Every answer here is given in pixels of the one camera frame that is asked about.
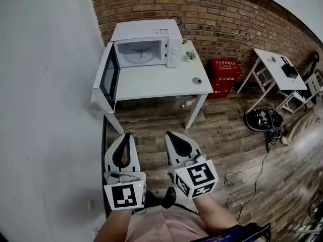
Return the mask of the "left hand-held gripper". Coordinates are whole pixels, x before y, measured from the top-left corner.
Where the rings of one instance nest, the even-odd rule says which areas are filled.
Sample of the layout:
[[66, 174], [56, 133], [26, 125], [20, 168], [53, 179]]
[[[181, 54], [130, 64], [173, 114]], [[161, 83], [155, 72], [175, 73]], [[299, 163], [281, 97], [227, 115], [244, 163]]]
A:
[[[146, 194], [146, 173], [140, 171], [134, 137], [130, 133], [117, 138], [105, 153], [103, 186], [112, 210], [143, 208]], [[108, 172], [110, 170], [133, 172]]]

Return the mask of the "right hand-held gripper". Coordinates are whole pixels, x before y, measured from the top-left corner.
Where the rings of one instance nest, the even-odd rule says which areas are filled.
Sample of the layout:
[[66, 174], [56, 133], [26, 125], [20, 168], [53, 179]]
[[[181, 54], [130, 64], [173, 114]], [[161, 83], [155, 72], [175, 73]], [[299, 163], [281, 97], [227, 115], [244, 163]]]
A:
[[167, 131], [165, 145], [169, 165], [173, 165], [170, 167], [173, 183], [188, 199], [195, 199], [214, 190], [219, 181], [214, 164], [204, 154], [200, 154], [201, 149], [195, 140]]

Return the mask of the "person's right forearm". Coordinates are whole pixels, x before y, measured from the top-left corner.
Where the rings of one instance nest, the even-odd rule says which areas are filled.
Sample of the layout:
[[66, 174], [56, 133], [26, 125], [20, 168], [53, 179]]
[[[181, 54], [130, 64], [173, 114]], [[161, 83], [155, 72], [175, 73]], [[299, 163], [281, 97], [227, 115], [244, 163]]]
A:
[[206, 228], [212, 235], [218, 235], [238, 225], [235, 216], [221, 206], [210, 194], [194, 198], [193, 202]]

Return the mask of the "person's left forearm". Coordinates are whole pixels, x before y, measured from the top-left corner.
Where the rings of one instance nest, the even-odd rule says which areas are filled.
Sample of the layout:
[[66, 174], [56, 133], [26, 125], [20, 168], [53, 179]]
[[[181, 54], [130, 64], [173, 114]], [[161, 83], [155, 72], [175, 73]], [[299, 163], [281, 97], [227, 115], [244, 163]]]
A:
[[112, 211], [96, 235], [94, 242], [125, 242], [132, 210]]

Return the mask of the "person's black left shoe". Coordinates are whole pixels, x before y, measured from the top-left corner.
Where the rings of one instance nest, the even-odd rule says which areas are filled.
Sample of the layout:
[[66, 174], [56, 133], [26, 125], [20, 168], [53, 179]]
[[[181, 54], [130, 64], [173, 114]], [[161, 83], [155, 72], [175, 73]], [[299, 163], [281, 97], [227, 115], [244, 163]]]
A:
[[150, 191], [146, 192], [144, 208], [154, 207], [155, 205], [156, 205], [155, 195]]

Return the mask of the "person's black shoe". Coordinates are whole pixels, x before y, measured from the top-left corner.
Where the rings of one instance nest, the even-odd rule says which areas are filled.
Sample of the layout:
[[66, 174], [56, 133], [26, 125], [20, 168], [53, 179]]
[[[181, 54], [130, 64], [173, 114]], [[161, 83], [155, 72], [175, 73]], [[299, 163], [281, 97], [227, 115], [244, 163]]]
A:
[[167, 189], [166, 195], [163, 198], [163, 201], [162, 201], [161, 205], [164, 208], [168, 209], [168, 208], [172, 207], [175, 204], [176, 198], [177, 198], [177, 195], [176, 195], [175, 189], [173, 187], [169, 187]]
[[146, 192], [144, 208], [154, 207], [155, 205], [156, 205], [155, 195], [150, 191]]

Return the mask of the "person's black right shoe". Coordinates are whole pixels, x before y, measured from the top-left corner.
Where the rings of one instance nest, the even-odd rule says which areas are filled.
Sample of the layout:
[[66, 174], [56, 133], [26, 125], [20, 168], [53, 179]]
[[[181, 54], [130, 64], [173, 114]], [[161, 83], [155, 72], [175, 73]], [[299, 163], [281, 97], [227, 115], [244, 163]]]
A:
[[175, 189], [173, 187], [169, 187], [167, 189], [166, 195], [163, 198], [163, 201], [162, 201], [161, 205], [164, 208], [168, 209], [168, 208], [172, 207], [175, 204], [176, 198], [177, 198], [177, 195], [176, 195]]

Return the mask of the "person's pink clothing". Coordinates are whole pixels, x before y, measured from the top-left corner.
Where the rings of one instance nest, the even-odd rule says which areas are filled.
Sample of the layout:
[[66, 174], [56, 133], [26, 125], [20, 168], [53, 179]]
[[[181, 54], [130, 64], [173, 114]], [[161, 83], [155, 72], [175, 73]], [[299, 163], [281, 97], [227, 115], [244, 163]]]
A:
[[177, 206], [156, 206], [131, 216], [126, 242], [190, 242], [207, 236], [208, 230], [196, 213]]

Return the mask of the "black-framed microwave door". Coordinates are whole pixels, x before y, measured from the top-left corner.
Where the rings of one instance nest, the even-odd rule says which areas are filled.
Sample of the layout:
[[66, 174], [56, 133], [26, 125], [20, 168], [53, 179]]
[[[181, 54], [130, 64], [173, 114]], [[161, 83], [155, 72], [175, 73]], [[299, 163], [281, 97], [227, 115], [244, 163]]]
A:
[[113, 42], [105, 47], [100, 59], [92, 89], [92, 102], [96, 102], [108, 113], [114, 113], [116, 92], [121, 67]]

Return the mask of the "black device with screen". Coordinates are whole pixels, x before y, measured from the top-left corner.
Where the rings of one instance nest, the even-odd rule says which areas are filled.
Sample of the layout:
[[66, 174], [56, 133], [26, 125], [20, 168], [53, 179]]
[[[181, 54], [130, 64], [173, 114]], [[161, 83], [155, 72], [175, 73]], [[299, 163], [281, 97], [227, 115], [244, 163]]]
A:
[[271, 242], [271, 224], [259, 226], [249, 223], [246, 226], [235, 225], [217, 236], [207, 236], [191, 242], [257, 242], [261, 238]]

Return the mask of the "white folding table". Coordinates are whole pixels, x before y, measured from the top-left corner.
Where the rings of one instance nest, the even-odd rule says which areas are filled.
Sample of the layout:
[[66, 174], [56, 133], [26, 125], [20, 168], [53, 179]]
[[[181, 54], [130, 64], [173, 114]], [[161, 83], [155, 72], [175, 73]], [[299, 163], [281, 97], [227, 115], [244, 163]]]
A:
[[[253, 76], [262, 90], [262, 95], [248, 110], [246, 110], [246, 112], [253, 110], [275, 86], [283, 91], [296, 91], [306, 89], [305, 82], [302, 80], [300, 75], [296, 79], [286, 77], [281, 68], [281, 66], [284, 64], [283, 60], [281, 59], [283, 55], [258, 48], [255, 48], [253, 51], [256, 53], [257, 59], [236, 93], [238, 94], [246, 85], [249, 78]], [[276, 59], [276, 63], [274, 64], [271, 64], [270, 62], [270, 58], [272, 56]], [[293, 65], [286, 56], [283, 57], [285, 57], [288, 62]], [[264, 71], [268, 71], [271, 77], [266, 82], [262, 83], [259, 79], [259, 75], [263, 74]]]

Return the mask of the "beige cushion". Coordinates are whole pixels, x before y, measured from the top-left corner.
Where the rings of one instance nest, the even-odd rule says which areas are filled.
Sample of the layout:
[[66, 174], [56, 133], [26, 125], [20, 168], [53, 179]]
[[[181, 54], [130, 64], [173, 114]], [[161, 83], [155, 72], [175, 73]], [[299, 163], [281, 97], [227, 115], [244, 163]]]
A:
[[281, 137], [281, 142], [283, 145], [288, 146], [303, 133], [320, 124], [323, 124], [323, 109], [312, 108], [307, 110], [293, 123], [286, 125], [286, 134]]

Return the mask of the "white microwave oven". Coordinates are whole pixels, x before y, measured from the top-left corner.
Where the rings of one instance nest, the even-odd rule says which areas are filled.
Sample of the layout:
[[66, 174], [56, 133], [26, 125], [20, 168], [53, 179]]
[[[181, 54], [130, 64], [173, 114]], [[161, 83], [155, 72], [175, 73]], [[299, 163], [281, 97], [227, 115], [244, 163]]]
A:
[[[114, 43], [120, 67], [139, 67], [165, 65], [175, 68], [179, 65], [182, 49], [182, 35], [174, 19], [141, 20], [118, 23], [114, 29], [111, 42]], [[157, 55], [155, 59], [143, 64], [130, 63], [124, 58], [131, 48], [146, 48], [151, 46]], [[177, 47], [176, 54], [172, 48]], [[171, 57], [176, 56], [177, 62], [172, 63]]]

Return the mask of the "black box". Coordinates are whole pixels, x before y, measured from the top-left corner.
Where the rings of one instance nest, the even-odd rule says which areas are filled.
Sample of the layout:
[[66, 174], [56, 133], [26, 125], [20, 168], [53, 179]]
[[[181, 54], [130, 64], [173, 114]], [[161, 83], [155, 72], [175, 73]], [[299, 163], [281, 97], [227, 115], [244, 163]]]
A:
[[283, 72], [285, 73], [286, 77], [291, 78], [291, 79], [296, 79], [299, 74], [296, 71], [296, 69], [288, 62], [288, 60], [285, 57], [281, 57], [283, 60], [284, 64], [281, 66]]

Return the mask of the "black chair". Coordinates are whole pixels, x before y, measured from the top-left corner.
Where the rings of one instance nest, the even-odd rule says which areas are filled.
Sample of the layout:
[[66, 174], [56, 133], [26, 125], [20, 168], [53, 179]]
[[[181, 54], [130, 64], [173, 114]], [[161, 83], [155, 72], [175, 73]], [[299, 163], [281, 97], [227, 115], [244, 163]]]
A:
[[[312, 55], [312, 65], [310, 67], [310, 70], [308, 70], [303, 76], [302, 76], [302, 80], [305, 82], [307, 81], [310, 76], [314, 73], [314, 70], [315, 70], [315, 67], [316, 67], [316, 64], [319, 62], [319, 54], [318, 52], [315, 52], [313, 55]], [[309, 91], [308, 90], [301, 90], [300, 92], [300, 95], [304, 98], [309, 98], [310, 95], [309, 95]]]

